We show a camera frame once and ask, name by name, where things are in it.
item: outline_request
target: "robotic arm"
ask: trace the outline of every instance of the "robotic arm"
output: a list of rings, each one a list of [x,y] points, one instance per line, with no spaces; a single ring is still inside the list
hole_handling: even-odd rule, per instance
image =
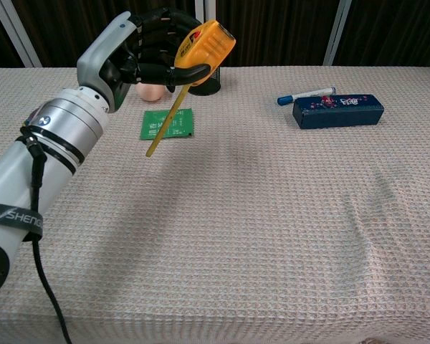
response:
[[[40,214],[49,208],[102,136],[108,113],[120,108],[130,84],[144,82],[172,89],[210,73],[207,64],[188,69],[172,67],[181,41],[199,24],[172,9],[159,9],[145,16],[122,13],[78,60],[80,86],[64,89],[31,114],[27,126],[21,129],[23,136],[0,158],[0,287],[21,242],[32,235],[41,237]],[[40,176],[37,211],[32,211],[36,141],[46,163]]]

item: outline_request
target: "textured tablecloth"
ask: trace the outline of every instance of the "textured tablecloth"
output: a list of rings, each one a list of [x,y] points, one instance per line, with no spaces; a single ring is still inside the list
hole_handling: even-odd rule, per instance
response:
[[[189,95],[195,135],[140,141],[133,89],[45,216],[74,343],[430,343],[430,68],[246,67]],[[74,69],[0,70],[0,155]],[[277,96],[336,86],[377,126],[300,130]],[[0,343],[63,343],[23,243]]]

